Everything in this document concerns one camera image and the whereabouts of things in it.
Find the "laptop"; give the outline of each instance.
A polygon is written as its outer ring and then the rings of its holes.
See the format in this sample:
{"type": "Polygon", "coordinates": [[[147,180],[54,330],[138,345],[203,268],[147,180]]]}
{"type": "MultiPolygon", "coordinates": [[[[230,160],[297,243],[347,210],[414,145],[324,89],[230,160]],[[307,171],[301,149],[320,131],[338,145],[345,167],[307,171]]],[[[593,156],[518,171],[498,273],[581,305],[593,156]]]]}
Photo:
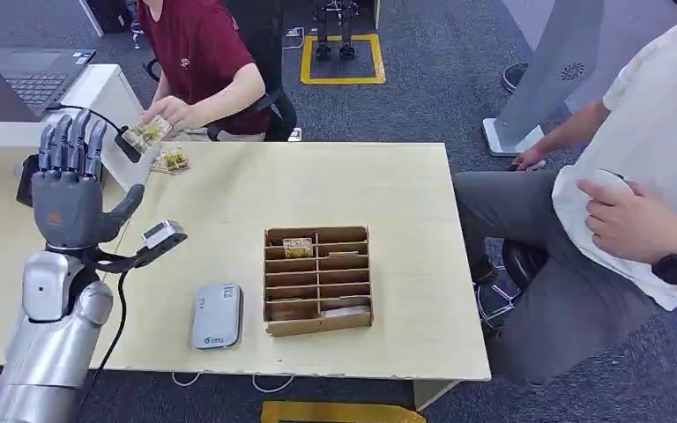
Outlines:
{"type": "Polygon", "coordinates": [[[0,122],[39,122],[96,50],[0,48],[0,122]]]}

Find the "small box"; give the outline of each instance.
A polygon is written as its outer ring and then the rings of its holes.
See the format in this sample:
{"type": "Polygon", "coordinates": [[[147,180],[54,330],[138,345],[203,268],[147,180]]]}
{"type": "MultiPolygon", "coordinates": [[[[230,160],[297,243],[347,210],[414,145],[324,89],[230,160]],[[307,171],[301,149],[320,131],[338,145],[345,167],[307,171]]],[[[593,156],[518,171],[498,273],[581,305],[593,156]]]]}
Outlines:
{"type": "Polygon", "coordinates": [[[274,337],[372,325],[364,226],[265,232],[264,320],[274,337]]]}

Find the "black cable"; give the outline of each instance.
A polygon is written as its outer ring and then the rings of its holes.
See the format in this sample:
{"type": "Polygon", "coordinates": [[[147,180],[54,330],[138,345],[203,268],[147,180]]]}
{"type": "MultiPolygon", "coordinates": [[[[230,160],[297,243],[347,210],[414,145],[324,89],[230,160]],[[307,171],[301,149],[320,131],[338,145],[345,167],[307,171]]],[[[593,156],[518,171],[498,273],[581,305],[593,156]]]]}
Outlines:
{"type": "MultiPolygon", "coordinates": [[[[82,108],[81,106],[68,106],[68,105],[61,104],[61,103],[57,103],[57,104],[55,104],[54,106],[50,106],[50,107],[47,107],[47,108],[45,108],[45,109],[46,109],[46,110],[61,110],[62,108],[75,108],[75,109],[77,109],[77,110],[83,110],[83,109],[85,109],[85,108],[82,108]]],[[[86,108],[86,109],[89,110],[89,113],[91,113],[91,114],[93,114],[93,115],[99,117],[99,118],[102,119],[103,121],[109,123],[110,126],[112,126],[116,131],[118,131],[118,134],[123,134],[123,133],[125,132],[124,130],[121,130],[120,128],[118,128],[118,125],[114,124],[113,121],[111,121],[111,120],[108,119],[107,117],[105,117],[105,116],[103,116],[103,115],[101,115],[101,114],[95,112],[94,110],[92,110],[92,109],[90,109],[90,108],[86,108]]]]}
{"type": "Polygon", "coordinates": [[[118,344],[118,340],[121,338],[121,335],[123,334],[123,328],[126,325],[126,294],[123,291],[123,282],[126,280],[126,275],[128,275],[129,271],[125,271],[121,273],[121,278],[118,279],[118,297],[121,299],[121,322],[118,323],[118,329],[115,332],[115,338],[113,338],[113,342],[110,343],[110,347],[108,347],[108,351],[105,352],[105,357],[102,358],[102,361],[100,362],[100,366],[97,367],[97,370],[95,370],[94,375],[92,376],[92,380],[89,382],[89,385],[87,385],[84,396],[81,399],[81,402],[79,403],[79,406],[77,408],[77,415],[74,421],[78,421],[79,414],[81,413],[82,407],[84,406],[86,400],[89,398],[89,394],[92,392],[92,389],[94,388],[94,384],[97,382],[97,376],[102,373],[102,371],[105,369],[105,365],[108,364],[108,360],[110,360],[110,355],[113,353],[113,350],[115,350],[115,346],[118,344]]]}

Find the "red shirt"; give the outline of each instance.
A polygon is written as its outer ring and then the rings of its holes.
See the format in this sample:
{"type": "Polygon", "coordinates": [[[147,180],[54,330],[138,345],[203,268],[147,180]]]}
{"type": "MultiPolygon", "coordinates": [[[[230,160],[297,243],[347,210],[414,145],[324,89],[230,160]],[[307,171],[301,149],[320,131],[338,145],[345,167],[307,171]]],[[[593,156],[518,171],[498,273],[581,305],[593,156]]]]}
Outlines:
{"type": "MultiPolygon", "coordinates": [[[[220,0],[165,0],[160,20],[138,1],[138,22],[165,72],[172,95],[197,103],[232,83],[253,63],[237,24],[220,0]]],[[[259,134],[269,126],[269,110],[226,119],[233,134],[259,134]]]]}

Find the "robot finger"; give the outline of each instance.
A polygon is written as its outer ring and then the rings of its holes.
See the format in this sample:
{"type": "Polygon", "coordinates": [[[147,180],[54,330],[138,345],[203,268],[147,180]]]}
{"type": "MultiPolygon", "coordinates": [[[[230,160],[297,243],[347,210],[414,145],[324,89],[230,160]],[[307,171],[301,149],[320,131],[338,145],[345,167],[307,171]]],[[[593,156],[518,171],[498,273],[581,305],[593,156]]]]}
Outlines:
{"type": "Polygon", "coordinates": [[[63,115],[56,125],[56,132],[53,136],[53,142],[50,144],[50,168],[59,170],[65,167],[65,150],[69,140],[69,128],[71,127],[71,116],[63,115]]]}
{"type": "Polygon", "coordinates": [[[69,132],[69,149],[68,149],[68,159],[67,159],[67,170],[76,173],[80,171],[79,163],[84,162],[84,136],[86,132],[86,125],[89,124],[89,119],[91,115],[89,110],[82,109],[77,118],[74,120],[74,123],[71,125],[71,131],[69,132]]]}
{"type": "Polygon", "coordinates": [[[41,172],[45,172],[50,167],[50,155],[48,154],[48,145],[53,140],[53,134],[56,129],[48,125],[42,130],[40,135],[40,149],[38,150],[37,167],[41,172]]]}
{"type": "Polygon", "coordinates": [[[102,156],[102,139],[105,137],[105,131],[108,126],[97,121],[92,127],[89,135],[89,145],[86,151],[85,176],[97,180],[100,178],[100,157],[102,156]]]}

